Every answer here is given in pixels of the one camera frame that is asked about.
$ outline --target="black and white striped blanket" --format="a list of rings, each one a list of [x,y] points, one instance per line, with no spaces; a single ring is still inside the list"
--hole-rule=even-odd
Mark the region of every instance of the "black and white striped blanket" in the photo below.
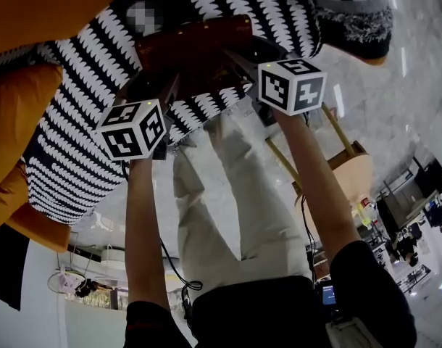
[[[100,147],[95,127],[116,92],[141,68],[134,38],[160,28],[247,14],[254,34],[301,57],[321,47],[312,0],[116,0],[79,35],[37,52],[63,66],[63,81],[39,121],[26,153],[29,202],[59,222],[74,224],[123,181],[119,164]],[[246,88],[179,99],[168,114],[171,143],[234,105]]]

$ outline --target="marble floor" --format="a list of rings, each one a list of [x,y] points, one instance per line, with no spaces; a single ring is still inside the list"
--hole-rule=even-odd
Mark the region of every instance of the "marble floor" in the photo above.
[[[328,73],[324,101],[338,106],[340,124],[350,140],[357,140],[374,164],[372,192],[383,180],[395,178],[416,155],[430,158],[422,135],[442,102],[442,0],[391,0],[394,30],[391,50],[383,66],[371,67],[337,49],[324,46],[314,63]],[[342,102],[336,97],[341,93]],[[280,131],[264,129],[244,99],[231,109],[232,117],[251,139],[272,184],[291,212],[296,195],[291,177],[264,144],[267,136],[290,158]],[[343,149],[324,115],[312,113],[312,128],[327,158]],[[195,166],[206,188],[206,202],[221,234],[238,254],[239,232],[235,202],[221,164],[203,131],[195,132],[199,161]],[[172,191],[172,162],[154,164],[154,189],[161,237],[171,255],[177,256],[178,213]],[[120,185],[74,228],[72,240],[98,247],[124,247],[127,185]],[[301,218],[296,217],[301,225]]]

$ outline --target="white cube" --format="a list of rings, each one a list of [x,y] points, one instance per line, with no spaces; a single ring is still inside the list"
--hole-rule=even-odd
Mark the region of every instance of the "white cube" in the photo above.
[[[258,65],[258,98],[287,115],[321,107],[328,74],[302,59]]]
[[[166,133],[158,99],[109,107],[96,130],[112,161],[146,159]]]

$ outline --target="beige trousers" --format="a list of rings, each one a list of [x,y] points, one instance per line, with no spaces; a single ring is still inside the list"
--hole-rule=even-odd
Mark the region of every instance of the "beige trousers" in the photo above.
[[[223,114],[205,130],[237,204],[241,260],[225,243],[203,201],[204,186],[189,159],[188,149],[193,147],[182,146],[174,164],[179,254],[185,279],[204,285],[201,291],[190,290],[192,301],[236,283],[286,276],[311,278],[299,229],[240,128]]]

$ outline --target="orange cushion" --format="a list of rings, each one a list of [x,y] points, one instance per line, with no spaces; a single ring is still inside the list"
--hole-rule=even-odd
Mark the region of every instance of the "orange cushion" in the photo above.
[[[62,68],[35,65],[0,76],[0,183],[25,151],[62,82]]]
[[[18,162],[0,184],[0,225],[26,202],[28,202],[28,184],[25,166]]]
[[[47,218],[28,203],[21,206],[5,223],[55,252],[67,251],[71,228]]]
[[[113,0],[0,0],[0,53],[70,38]]]

